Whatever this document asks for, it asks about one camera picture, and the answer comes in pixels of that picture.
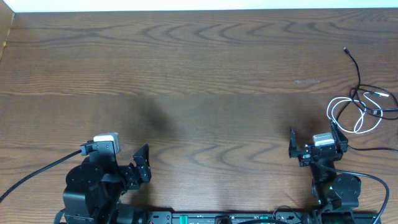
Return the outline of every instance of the connector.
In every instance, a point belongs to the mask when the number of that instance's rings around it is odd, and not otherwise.
[[[380,110],[372,110],[372,114],[373,115],[381,115],[381,111]]]
[[[379,93],[379,92],[374,92],[374,94],[373,95],[375,95],[375,96],[384,96],[384,97],[389,97],[390,95],[388,95],[388,94],[385,94],[385,93]]]
[[[346,54],[351,55],[351,54],[349,53],[349,50],[348,50],[346,47],[343,47],[343,50],[344,50],[344,52],[346,52]]]

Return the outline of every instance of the power cord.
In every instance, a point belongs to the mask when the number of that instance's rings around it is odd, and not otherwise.
[[[364,97],[365,97],[366,99],[368,99],[371,103],[373,103],[374,105],[376,105],[378,108],[381,109],[381,107],[380,107],[376,102],[374,102],[373,100],[371,100],[370,98],[368,98],[368,97],[366,96],[366,94],[368,94],[368,93],[369,93],[369,92],[363,93]],[[342,99],[342,100],[340,100],[339,102],[337,102],[337,103],[332,107],[332,109],[331,109],[331,111],[330,111],[330,116],[329,116],[329,107],[330,107],[330,105],[331,105],[335,100],[339,100],[339,99]],[[370,129],[368,129],[368,130],[366,130],[366,131],[359,131],[359,130],[361,130],[361,128],[362,128],[363,121],[364,121],[364,116],[365,116],[365,114],[366,114],[365,112],[362,112],[361,110],[359,110],[359,112],[361,113],[361,117],[359,117],[359,119],[358,119],[357,122],[355,123],[355,126],[354,126],[353,131],[348,131],[347,129],[343,128],[343,127],[341,126],[341,124],[337,121],[337,119],[335,118],[334,111],[335,111],[335,108],[336,108],[337,105],[339,105],[340,103],[345,102],[345,101],[349,101],[349,102],[350,102],[350,101],[352,101],[352,99],[351,99],[351,98],[348,98],[348,97],[336,97],[336,98],[332,99],[332,100],[329,102],[329,105],[328,105],[328,107],[327,107],[327,109],[326,109],[326,115],[328,116],[328,118],[331,119],[331,120],[333,120],[333,121],[337,124],[337,126],[338,126],[342,131],[345,131],[345,132],[347,132],[347,133],[363,134],[363,133],[372,131],[373,129],[375,129],[375,128],[380,124],[381,119],[382,119],[382,116],[383,116],[383,111],[380,111],[381,117],[379,118],[379,121],[377,121],[377,123],[376,123],[372,128],[370,128]]]
[[[382,117],[382,116],[378,115],[378,114],[380,113],[380,111],[384,111],[384,112],[398,112],[398,100],[397,100],[397,98],[394,96],[394,94],[392,94],[392,93],[391,93],[390,91],[388,91],[388,90],[385,90],[385,89],[380,88],[380,87],[378,87],[378,86],[362,84],[362,83],[361,83],[361,74],[360,74],[360,72],[359,72],[358,64],[356,63],[355,59],[353,58],[353,56],[351,55],[351,53],[349,52],[349,50],[348,50],[346,47],[344,47],[343,50],[344,50],[344,52],[351,58],[351,60],[352,60],[352,61],[354,62],[354,64],[355,64],[356,73],[358,74],[358,84],[357,84],[354,88],[350,89],[350,91],[349,91],[349,98],[351,99],[351,101],[348,101],[348,102],[342,107],[342,109],[340,109],[339,113],[337,114],[336,120],[338,121],[338,119],[339,119],[340,115],[342,114],[342,112],[346,109],[346,107],[347,107],[351,102],[353,102],[362,112],[364,112],[364,113],[366,113],[366,114],[368,114],[368,115],[370,115],[370,116],[373,116],[373,117],[375,117],[375,118],[381,118],[381,119],[386,119],[386,120],[396,120],[396,119],[398,119],[398,116],[397,116],[397,117],[394,117],[394,118],[388,118],[388,117]],[[375,89],[377,89],[377,90],[381,90],[381,91],[384,91],[384,92],[386,92],[386,93],[378,93],[378,92],[375,92],[375,91],[366,90],[366,89],[364,89],[364,88],[361,88],[361,86],[370,87],[370,88],[375,88]],[[391,95],[391,97],[394,99],[394,103],[395,103],[395,105],[396,105],[396,108],[379,108],[379,109],[368,108],[366,105],[363,104],[363,102],[362,102],[361,99],[359,98],[358,91],[368,91],[368,92],[370,92],[370,93],[372,93],[372,94],[374,94],[374,95],[380,95],[380,96]]]
[[[356,73],[357,73],[357,75],[358,75],[358,84],[357,84],[354,88],[350,89],[350,91],[349,91],[349,97],[337,97],[337,98],[332,99],[332,100],[329,102],[328,108],[326,109],[326,115],[328,116],[328,118],[329,118],[329,119],[332,119],[332,120],[338,125],[338,127],[339,127],[341,130],[346,131],[346,132],[348,132],[348,133],[355,133],[355,134],[362,134],[362,133],[366,133],[366,132],[372,131],[374,128],[376,128],[376,127],[379,125],[379,123],[381,122],[382,119],[385,119],[385,120],[396,120],[396,119],[398,119],[398,116],[395,117],[395,118],[390,118],[390,117],[385,117],[384,114],[383,114],[383,112],[398,112],[398,100],[397,100],[397,98],[394,96],[394,94],[392,94],[390,91],[385,90],[385,89],[383,89],[383,88],[380,88],[380,87],[378,87],[378,86],[362,84],[362,83],[361,83],[361,74],[360,74],[360,72],[359,72],[358,64],[356,63],[355,59],[353,58],[353,56],[351,55],[351,53],[349,52],[349,50],[348,50],[346,47],[344,47],[343,50],[344,50],[344,52],[350,57],[350,59],[351,59],[351,60],[354,62],[354,64],[355,64]],[[381,91],[383,91],[383,92],[385,92],[385,93],[367,90],[367,89],[362,88],[362,87],[369,87],[369,88],[381,90]],[[371,103],[373,103],[374,105],[376,105],[378,108],[377,108],[377,109],[374,109],[374,108],[369,108],[369,107],[367,107],[366,104],[365,104],[364,102],[362,102],[361,99],[359,98],[358,91],[364,91],[363,96],[364,96],[367,100],[369,100]],[[394,100],[395,105],[396,105],[397,107],[396,107],[396,108],[381,108],[376,102],[374,102],[373,100],[371,100],[370,98],[368,98],[368,97],[366,96],[368,93],[370,93],[370,94],[372,94],[372,95],[375,95],[375,96],[384,96],[384,97],[389,97],[389,96],[391,96],[392,99]],[[337,99],[342,99],[342,100],[339,101],[339,102],[337,102],[337,103],[334,105],[334,107],[331,109],[331,116],[329,116],[329,107],[330,107],[330,105],[332,104],[332,102],[335,101],[335,100],[337,100]],[[339,112],[338,112],[338,114],[337,114],[337,117],[335,117],[334,114],[333,114],[335,107],[336,107],[338,104],[340,104],[340,103],[342,103],[342,102],[344,102],[344,101],[346,101],[345,105],[339,110]],[[340,118],[342,112],[344,112],[344,110],[347,108],[347,106],[348,106],[351,102],[353,102],[353,103],[358,107],[359,112],[361,113],[361,116],[360,116],[359,119],[357,120],[357,122],[356,122],[356,124],[355,124],[353,130],[352,130],[352,131],[349,131],[349,130],[343,128],[343,127],[340,125],[340,123],[338,122],[338,119]],[[368,130],[366,130],[366,131],[360,131],[361,128],[362,128],[363,122],[364,122],[364,115],[365,115],[365,114],[368,114],[368,115],[370,115],[370,116],[379,118],[379,121],[377,121],[377,123],[376,123],[372,128],[370,128],[370,129],[368,129]],[[348,147],[350,147],[350,148],[352,148],[353,150],[356,150],[356,151],[386,150],[386,151],[391,151],[391,152],[398,152],[398,149],[392,149],[392,148],[389,148],[389,147],[372,147],[372,148],[364,148],[364,149],[356,148],[356,147],[352,147],[352,146],[348,146]]]
[[[273,218],[273,219],[276,219],[276,213],[277,213],[278,209],[280,209],[280,208],[282,208],[282,207],[286,207],[286,208],[290,209],[290,210],[294,213],[294,215],[295,215],[299,220],[301,220],[301,217],[293,210],[293,208],[291,208],[290,206],[287,206],[287,205],[281,205],[281,206],[277,207],[277,208],[274,210],[274,212],[272,213],[272,218]]]
[[[342,174],[357,175],[357,176],[360,176],[360,177],[367,177],[367,178],[370,178],[370,179],[373,179],[373,180],[376,180],[376,181],[380,182],[384,186],[384,188],[386,189],[386,197],[384,198],[384,202],[383,202],[383,205],[381,206],[381,209],[380,209],[379,213],[376,215],[376,217],[374,218],[374,220],[372,222],[372,224],[376,224],[377,223],[377,221],[380,219],[380,216],[383,214],[384,209],[386,209],[388,198],[390,196],[390,190],[388,188],[388,185],[382,179],[380,179],[378,177],[375,177],[373,175],[370,175],[370,174],[363,174],[363,173],[360,173],[360,172],[353,172],[353,171],[347,171],[347,170],[332,169],[330,167],[327,167],[327,166],[324,166],[324,165],[321,165],[321,164],[317,164],[315,162],[314,162],[314,164],[316,164],[317,166],[322,167],[322,168],[324,168],[324,169],[326,169],[328,171],[339,172],[339,173],[342,173]]]
[[[392,149],[389,147],[373,147],[373,148],[366,148],[366,149],[358,149],[355,148],[353,146],[348,145],[348,147],[352,148],[355,151],[373,151],[373,150],[386,150],[386,151],[391,151],[391,152],[397,152],[398,153],[398,149]]]
[[[76,152],[73,152],[73,153],[71,153],[71,154],[65,156],[64,158],[59,159],[59,160],[57,160],[57,161],[55,161],[55,162],[53,162],[53,163],[51,163],[51,164],[49,164],[49,165],[47,165],[47,166],[45,166],[45,167],[43,167],[43,168],[37,170],[37,171],[35,171],[35,172],[33,172],[33,173],[27,175],[26,177],[22,178],[22,179],[21,179],[20,181],[18,181],[16,184],[14,184],[12,187],[10,187],[10,188],[6,191],[6,193],[4,193],[4,194],[0,197],[0,203],[7,197],[7,195],[9,195],[13,190],[15,190],[18,186],[20,186],[21,184],[23,184],[25,181],[29,180],[30,178],[36,176],[37,174],[39,174],[39,173],[41,173],[41,172],[44,172],[44,171],[48,170],[49,168],[51,168],[51,167],[53,167],[53,166],[56,166],[56,165],[60,164],[61,162],[65,161],[65,160],[67,160],[67,159],[71,158],[72,156],[75,156],[75,155],[77,155],[77,154],[79,154],[79,153],[81,153],[81,150],[78,150],[78,151],[76,151]]]
[[[61,224],[61,219],[62,219],[63,215],[65,214],[65,211],[66,211],[66,209],[62,209],[55,215],[54,224]]]

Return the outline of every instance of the green led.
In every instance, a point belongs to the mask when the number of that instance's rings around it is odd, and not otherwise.
[[[266,215],[260,216],[260,219],[268,219],[268,216]]]
[[[188,224],[188,215],[180,216],[180,224]]]

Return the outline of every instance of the white wall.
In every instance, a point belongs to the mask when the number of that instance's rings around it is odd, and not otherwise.
[[[5,0],[14,12],[398,7],[398,0]]]

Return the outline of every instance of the wooden table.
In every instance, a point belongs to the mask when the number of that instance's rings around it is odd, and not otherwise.
[[[149,143],[152,180],[122,198],[187,210],[308,208],[308,167],[289,159],[300,139],[329,131],[328,102],[357,83],[398,93],[398,9],[17,14],[0,63],[0,192],[117,131],[127,164]],[[358,110],[342,123],[353,125]],[[397,147],[397,122],[347,137]],[[340,169],[390,187],[382,219],[396,223],[397,154],[347,152]],[[76,156],[18,187],[1,223],[52,223]],[[376,212],[378,182],[361,178],[358,210]]]

